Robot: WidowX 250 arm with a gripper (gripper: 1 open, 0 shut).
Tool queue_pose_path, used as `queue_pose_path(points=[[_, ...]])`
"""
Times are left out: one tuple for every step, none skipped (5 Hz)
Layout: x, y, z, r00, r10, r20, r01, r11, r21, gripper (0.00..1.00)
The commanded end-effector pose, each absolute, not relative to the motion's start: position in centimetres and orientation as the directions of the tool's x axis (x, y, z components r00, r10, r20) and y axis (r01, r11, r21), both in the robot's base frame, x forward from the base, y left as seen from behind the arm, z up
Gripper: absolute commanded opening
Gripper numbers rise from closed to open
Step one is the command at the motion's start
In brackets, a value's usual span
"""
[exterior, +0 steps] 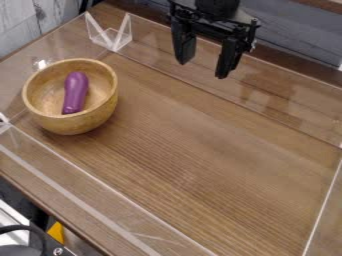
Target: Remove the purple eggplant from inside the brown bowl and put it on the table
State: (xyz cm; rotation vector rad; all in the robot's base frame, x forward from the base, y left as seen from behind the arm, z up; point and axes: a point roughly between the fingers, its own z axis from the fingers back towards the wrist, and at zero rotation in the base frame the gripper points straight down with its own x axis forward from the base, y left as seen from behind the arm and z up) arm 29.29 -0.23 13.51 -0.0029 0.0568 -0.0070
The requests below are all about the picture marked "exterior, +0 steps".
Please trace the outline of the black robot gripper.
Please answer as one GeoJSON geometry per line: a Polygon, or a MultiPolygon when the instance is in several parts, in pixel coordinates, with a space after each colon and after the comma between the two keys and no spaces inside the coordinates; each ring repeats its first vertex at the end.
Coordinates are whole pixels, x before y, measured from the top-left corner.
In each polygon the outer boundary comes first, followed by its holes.
{"type": "Polygon", "coordinates": [[[195,56],[196,35],[223,40],[215,76],[224,79],[236,68],[242,50],[255,48],[259,20],[240,0],[168,0],[175,58],[184,65],[195,56]]]}

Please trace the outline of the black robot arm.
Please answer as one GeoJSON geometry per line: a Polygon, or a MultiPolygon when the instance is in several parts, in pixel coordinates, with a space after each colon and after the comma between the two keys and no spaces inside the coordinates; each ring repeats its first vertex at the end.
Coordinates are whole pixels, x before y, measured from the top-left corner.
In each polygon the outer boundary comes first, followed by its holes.
{"type": "Polygon", "coordinates": [[[255,49],[259,20],[240,8],[240,0],[168,0],[174,54],[184,65],[195,57],[196,37],[220,42],[215,77],[224,79],[242,55],[255,49]]]}

